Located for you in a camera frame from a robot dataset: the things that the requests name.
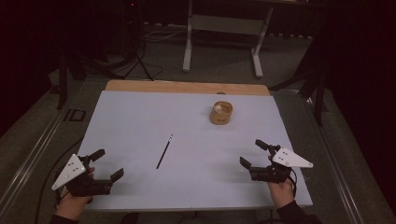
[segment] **gray carpet floor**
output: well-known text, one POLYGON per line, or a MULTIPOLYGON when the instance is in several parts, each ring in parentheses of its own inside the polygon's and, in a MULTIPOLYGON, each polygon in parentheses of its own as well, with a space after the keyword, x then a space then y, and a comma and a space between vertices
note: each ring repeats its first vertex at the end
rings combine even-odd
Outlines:
MULTIPOLYGON (((192 48, 191 70, 184 73, 181 69, 185 48, 183 36, 174 36, 161 41, 148 41, 143 62, 152 75, 162 70, 155 76, 157 80, 272 86, 293 75, 309 43, 309 39, 285 40, 281 37, 267 37, 260 53, 264 72, 262 79, 254 76, 247 43, 239 43, 239 46, 233 47, 223 42, 208 42, 196 38, 192 48)), ((127 70, 128 68, 120 69, 117 73, 122 75, 127 70)), ((41 204, 39 223, 50 220, 55 203, 55 195, 50 190, 53 172, 46 183, 45 177, 60 155, 84 136, 100 92, 109 81, 90 68, 87 71, 88 77, 85 81, 74 82, 64 110, 56 110, 58 96, 47 93, 0 139, 0 180, 3 183, 0 192, 3 197, 9 193, 7 187, 15 180, 14 175, 17 172, 29 175, 26 183, 22 183, 24 187, 15 193, 14 200, 8 204, 4 223, 32 223, 38 202, 41 204), (64 118, 67 109, 84 110, 87 112, 86 118, 81 122, 61 121, 52 127, 51 124, 56 119, 64 118), (49 138, 40 138, 43 133, 49 138), (29 154, 43 143, 43 154, 38 163, 31 167, 31 173, 19 170, 29 154), (46 187, 40 200, 38 196, 43 184, 46 187)), ((147 76, 138 65, 127 79, 147 79, 147 76)), ((396 218, 375 183, 331 91, 325 92, 323 127, 320 128, 313 120, 310 104, 296 94, 295 90, 300 86, 301 82, 295 83, 287 90, 272 94, 276 98, 293 148, 316 165, 314 169, 303 170, 314 202, 313 206, 304 210, 316 214, 323 223, 396 223, 396 218), (342 188, 337 185, 338 182, 344 184, 342 188), (348 212, 350 207, 356 207, 358 213, 351 215, 348 212)), ((73 147, 56 167, 66 162, 71 153, 76 152, 78 146, 73 147)), ((125 214, 127 211, 85 211, 81 223, 119 223, 125 214)), ((243 224, 258 223, 269 216, 270 209, 196 213, 146 212, 141 214, 139 223, 243 224)))

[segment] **person's right hand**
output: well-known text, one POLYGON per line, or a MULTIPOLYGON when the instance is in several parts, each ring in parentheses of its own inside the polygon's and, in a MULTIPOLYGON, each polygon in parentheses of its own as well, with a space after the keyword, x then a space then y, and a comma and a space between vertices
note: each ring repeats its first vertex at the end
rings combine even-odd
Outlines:
POLYGON ((289 179, 279 184, 270 182, 267 182, 267 184, 271 191, 271 198, 277 208, 281 208, 294 201, 293 184, 289 179))

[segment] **sleeve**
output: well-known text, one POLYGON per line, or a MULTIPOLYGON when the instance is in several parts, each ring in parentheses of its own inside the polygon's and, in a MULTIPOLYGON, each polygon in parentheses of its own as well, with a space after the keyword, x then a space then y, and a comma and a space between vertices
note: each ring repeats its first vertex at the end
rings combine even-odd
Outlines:
POLYGON ((49 224, 78 224, 78 221, 53 215, 52 218, 50 219, 49 224))
POLYGON ((307 215, 303 209, 297 205, 296 201, 277 209, 280 219, 286 224, 320 224, 321 221, 313 215, 307 215))

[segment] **round container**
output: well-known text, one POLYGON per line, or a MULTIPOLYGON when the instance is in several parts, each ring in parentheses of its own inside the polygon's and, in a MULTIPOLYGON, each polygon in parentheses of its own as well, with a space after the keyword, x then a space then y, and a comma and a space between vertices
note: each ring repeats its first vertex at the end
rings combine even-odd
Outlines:
POLYGON ((218 101, 213 105, 210 122, 218 125, 228 124, 233 113, 233 105, 225 101, 218 101))

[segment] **pen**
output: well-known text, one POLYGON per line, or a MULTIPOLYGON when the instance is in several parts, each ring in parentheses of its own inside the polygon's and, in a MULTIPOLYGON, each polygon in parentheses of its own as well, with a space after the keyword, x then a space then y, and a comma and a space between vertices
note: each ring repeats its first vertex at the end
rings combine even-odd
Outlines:
POLYGON ((163 156, 165 155, 166 149, 168 149, 169 144, 170 144, 171 141, 172 141, 172 137, 173 137, 173 134, 171 134, 171 137, 169 138, 169 141, 168 141, 168 143, 166 144, 165 149, 163 150, 163 154, 161 155, 160 161, 158 162, 157 169, 160 167, 160 164, 161 164, 161 161, 163 160, 163 156))

